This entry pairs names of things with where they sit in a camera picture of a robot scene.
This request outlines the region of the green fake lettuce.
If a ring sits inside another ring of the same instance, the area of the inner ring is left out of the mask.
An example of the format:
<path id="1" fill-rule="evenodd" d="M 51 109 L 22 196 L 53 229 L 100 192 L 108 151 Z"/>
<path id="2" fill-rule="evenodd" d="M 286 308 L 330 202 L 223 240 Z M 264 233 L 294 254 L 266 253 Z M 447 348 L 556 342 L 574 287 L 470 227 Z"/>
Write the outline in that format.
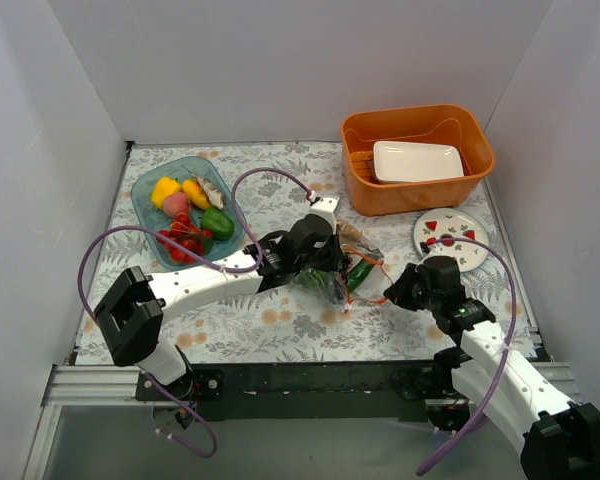
<path id="1" fill-rule="evenodd" d="M 330 274 L 318 269 L 309 268 L 299 272 L 293 283 L 306 289 L 325 289 L 329 283 Z"/>

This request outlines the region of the dark fake blueberries bunch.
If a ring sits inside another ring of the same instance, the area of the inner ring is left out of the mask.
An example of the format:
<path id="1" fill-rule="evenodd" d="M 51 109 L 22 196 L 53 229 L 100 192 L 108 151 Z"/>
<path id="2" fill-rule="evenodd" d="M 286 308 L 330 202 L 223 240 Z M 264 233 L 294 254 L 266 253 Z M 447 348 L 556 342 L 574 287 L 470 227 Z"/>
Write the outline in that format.
<path id="1" fill-rule="evenodd" d="M 333 305 L 344 309 L 349 305 L 349 290 L 346 282 L 337 275 L 328 274 L 324 284 L 326 299 Z"/>

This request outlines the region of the green fake cucumber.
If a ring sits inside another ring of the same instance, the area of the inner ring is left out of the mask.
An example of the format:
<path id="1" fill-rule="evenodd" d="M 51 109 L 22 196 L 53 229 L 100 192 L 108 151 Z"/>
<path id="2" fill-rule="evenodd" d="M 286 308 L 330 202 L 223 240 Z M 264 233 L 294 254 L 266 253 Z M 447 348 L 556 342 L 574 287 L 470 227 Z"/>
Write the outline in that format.
<path id="1" fill-rule="evenodd" d="M 375 264 L 367 260 L 360 260 L 346 276 L 346 287 L 349 292 L 355 292 L 369 277 L 375 268 Z"/>

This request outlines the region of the clear zip top bag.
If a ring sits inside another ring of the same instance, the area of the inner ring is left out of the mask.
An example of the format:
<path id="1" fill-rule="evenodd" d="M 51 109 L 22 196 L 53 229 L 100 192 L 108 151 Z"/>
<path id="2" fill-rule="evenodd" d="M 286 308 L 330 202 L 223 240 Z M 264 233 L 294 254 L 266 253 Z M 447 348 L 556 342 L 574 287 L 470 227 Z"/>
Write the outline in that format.
<path id="1" fill-rule="evenodd" d="M 385 256 L 356 227 L 344 219 L 336 223 L 338 242 L 344 257 L 335 272 L 310 268 L 297 275 L 293 284 L 313 292 L 342 312 L 355 303 L 382 305 L 383 292 L 393 285 Z"/>

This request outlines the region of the brown fake nuts cluster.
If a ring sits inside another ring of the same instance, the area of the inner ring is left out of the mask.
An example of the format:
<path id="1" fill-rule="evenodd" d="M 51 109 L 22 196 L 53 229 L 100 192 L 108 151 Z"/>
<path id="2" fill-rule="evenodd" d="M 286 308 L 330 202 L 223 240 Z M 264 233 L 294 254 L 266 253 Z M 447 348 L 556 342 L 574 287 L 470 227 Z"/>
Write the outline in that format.
<path id="1" fill-rule="evenodd" d="M 362 237 L 362 233 L 345 220 L 338 219 L 336 226 L 338 234 L 346 242 L 358 242 Z"/>

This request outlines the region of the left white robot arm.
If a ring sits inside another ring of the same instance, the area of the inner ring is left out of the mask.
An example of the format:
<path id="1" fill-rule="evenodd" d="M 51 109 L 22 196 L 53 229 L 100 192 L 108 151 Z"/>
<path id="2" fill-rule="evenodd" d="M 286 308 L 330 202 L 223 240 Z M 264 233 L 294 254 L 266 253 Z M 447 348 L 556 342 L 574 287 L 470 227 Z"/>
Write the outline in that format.
<path id="1" fill-rule="evenodd" d="M 289 231 L 273 232 L 232 255 L 180 271 L 124 270 L 95 307 L 94 321 L 118 367 L 149 373 L 165 395 L 185 398 L 193 386 L 186 357 L 161 338 L 167 321 L 240 295 L 259 294 L 304 270 L 339 270 L 343 260 L 336 214 L 317 205 Z"/>

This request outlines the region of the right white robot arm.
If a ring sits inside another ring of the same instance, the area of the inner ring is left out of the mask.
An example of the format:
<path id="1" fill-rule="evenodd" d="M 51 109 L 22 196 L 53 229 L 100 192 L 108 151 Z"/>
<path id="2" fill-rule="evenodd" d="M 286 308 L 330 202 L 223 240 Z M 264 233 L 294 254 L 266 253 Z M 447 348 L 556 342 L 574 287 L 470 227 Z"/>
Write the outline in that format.
<path id="1" fill-rule="evenodd" d="M 408 264 L 385 292 L 394 305 L 427 310 L 460 350 L 432 373 L 444 397 L 474 402 L 509 440 L 529 479 L 600 479 L 600 411 L 577 403 L 505 341 L 494 314 L 466 295 L 457 262 Z"/>

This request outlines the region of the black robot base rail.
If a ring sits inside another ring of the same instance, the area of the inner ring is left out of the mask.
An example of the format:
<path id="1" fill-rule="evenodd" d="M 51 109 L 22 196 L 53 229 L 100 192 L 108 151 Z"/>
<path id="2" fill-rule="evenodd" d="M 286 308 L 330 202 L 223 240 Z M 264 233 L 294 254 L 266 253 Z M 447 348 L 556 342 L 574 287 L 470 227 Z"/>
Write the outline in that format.
<path id="1" fill-rule="evenodd" d="M 472 410 L 432 360 L 201 364 L 167 389 L 207 421 L 385 418 L 456 432 Z"/>

